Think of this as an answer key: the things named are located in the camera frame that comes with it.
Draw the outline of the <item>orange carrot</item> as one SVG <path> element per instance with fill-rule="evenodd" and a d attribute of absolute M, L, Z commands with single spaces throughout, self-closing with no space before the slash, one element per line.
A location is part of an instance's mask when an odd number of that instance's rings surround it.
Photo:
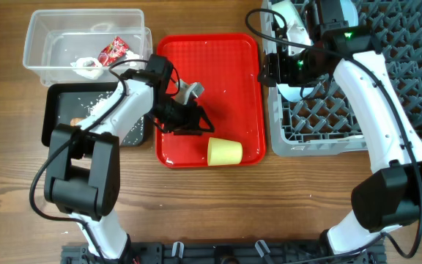
<path fill-rule="evenodd" d="M 84 120 L 84 119 L 83 119 L 83 118 L 81 118 L 81 117 L 72 118 L 72 119 L 71 119 L 71 121 L 70 121 L 70 125 L 71 125 L 71 126 L 81 126 L 81 122 L 82 122 L 83 120 Z"/>

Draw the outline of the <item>light blue plate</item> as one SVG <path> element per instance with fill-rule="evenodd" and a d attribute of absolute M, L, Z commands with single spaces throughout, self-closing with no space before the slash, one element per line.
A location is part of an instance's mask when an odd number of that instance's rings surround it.
<path fill-rule="evenodd" d="M 351 0 L 335 0 L 338 4 L 337 19 L 343 27 L 356 27 L 359 25 L 358 12 Z"/>

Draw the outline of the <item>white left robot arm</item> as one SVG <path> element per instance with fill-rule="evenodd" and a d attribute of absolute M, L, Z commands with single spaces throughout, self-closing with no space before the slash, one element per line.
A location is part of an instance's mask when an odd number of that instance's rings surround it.
<path fill-rule="evenodd" d="M 151 55 L 143 69 L 116 74 L 118 85 L 104 105 L 76 125 L 59 124 L 51 132 L 49 154 L 33 179 L 34 191 L 45 177 L 45 200 L 75 222 L 87 246 L 86 263 L 136 263 L 130 236 L 114 205 L 120 190 L 119 147 L 134 124 L 149 115 L 161 133 L 201 135 L 215 128 L 197 98 L 199 82 L 183 81 L 164 56 Z"/>

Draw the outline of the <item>red snack wrapper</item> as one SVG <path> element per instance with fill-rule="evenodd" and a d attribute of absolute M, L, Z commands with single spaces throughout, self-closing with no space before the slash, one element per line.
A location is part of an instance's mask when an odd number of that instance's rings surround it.
<path fill-rule="evenodd" d="M 97 60 L 102 66 L 109 66 L 123 57 L 129 49 L 129 45 L 123 39 L 116 36 L 112 42 L 100 52 Z"/>

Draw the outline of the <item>small white tissue piece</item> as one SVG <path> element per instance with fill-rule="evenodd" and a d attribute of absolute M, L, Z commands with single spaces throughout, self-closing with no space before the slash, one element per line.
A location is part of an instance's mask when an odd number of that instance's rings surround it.
<path fill-rule="evenodd" d="M 139 60 L 140 58 L 141 56 L 139 54 L 136 54 L 133 51 L 126 51 L 125 59 L 130 68 L 134 68 L 137 65 L 136 60 Z"/>

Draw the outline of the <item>light blue bowl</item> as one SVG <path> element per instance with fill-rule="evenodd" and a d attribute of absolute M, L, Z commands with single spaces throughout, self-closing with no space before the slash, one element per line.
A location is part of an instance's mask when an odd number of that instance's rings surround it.
<path fill-rule="evenodd" d="M 296 103 L 308 97 L 313 91 L 313 87 L 290 87 L 288 84 L 277 84 L 276 88 L 287 101 Z"/>

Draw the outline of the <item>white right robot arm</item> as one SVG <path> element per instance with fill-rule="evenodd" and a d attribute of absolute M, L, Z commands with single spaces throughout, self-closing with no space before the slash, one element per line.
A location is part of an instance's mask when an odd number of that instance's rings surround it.
<path fill-rule="evenodd" d="M 298 12 L 290 1 L 259 8 L 265 58 L 259 81 L 312 99 L 320 77 L 343 91 L 366 141 L 371 177 L 352 190 L 352 209 L 323 233 L 331 257 L 359 254 L 391 232 L 417 224 L 411 250 L 422 239 L 422 141 L 388 76 L 372 30 L 358 23 L 350 1 L 310 1 Z"/>

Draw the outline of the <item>white rice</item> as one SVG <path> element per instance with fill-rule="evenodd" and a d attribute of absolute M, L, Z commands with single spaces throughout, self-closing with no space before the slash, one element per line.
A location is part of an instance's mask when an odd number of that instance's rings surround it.
<path fill-rule="evenodd" d="M 125 96 L 118 106 L 114 108 L 100 123 L 89 131 L 91 133 L 110 133 L 118 136 L 123 146 L 138 146 L 144 141 L 144 115 L 150 110 L 151 103 L 144 103 L 147 95 L 140 95 L 137 92 Z M 90 108 L 89 115 L 80 121 L 77 126 L 86 130 L 94 125 L 103 114 L 118 103 L 120 94 L 115 92 L 108 98 L 101 98 Z"/>

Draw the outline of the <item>green bowl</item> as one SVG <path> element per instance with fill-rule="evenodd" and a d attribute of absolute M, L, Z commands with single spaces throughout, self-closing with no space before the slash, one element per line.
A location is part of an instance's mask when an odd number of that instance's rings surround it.
<path fill-rule="evenodd" d="M 291 29 L 293 26 L 303 26 L 299 12 L 290 0 L 283 0 L 276 4 L 272 4 L 270 9 L 280 14 L 275 15 L 275 19 L 280 28 L 287 26 L 288 29 Z"/>

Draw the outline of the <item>yellow cup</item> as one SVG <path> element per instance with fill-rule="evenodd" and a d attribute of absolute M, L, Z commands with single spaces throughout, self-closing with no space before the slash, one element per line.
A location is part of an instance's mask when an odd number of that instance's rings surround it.
<path fill-rule="evenodd" d="M 243 159 L 243 146 L 239 142 L 210 137 L 207 145 L 207 165 L 226 166 L 239 164 Z"/>

